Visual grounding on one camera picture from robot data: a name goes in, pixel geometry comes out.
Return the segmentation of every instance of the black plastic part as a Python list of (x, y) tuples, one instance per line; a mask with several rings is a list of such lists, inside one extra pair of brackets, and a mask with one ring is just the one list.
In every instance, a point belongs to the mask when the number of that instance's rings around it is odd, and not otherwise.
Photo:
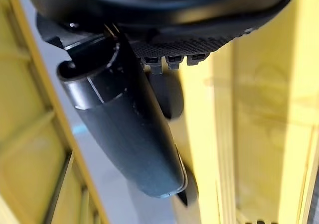
[(263, 11), (281, 0), (32, 0), (53, 20), (92, 26), (116, 22), (163, 27)]
[[(214, 52), (267, 23), (290, 0), (32, 1), (42, 15), (75, 30), (101, 32), (105, 22), (118, 24), (143, 58)], [(159, 66), (153, 70), (160, 73)]]
[(169, 120), (179, 118), (184, 110), (184, 98), (178, 76), (165, 71), (161, 75), (146, 72), (146, 77), (164, 116)]
[(185, 166), (185, 169), (188, 178), (188, 185), (186, 189), (178, 193), (177, 196), (186, 207), (189, 207), (193, 205), (198, 199), (198, 186), (191, 170), (187, 166)]
[[(125, 42), (106, 38), (104, 45), (104, 53), (92, 56), (86, 70), (84, 64), (58, 66), (66, 93), (128, 180), (151, 197), (181, 192), (187, 185), (185, 169), (140, 63)], [(79, 75), (78, 69), (84, 72)]]

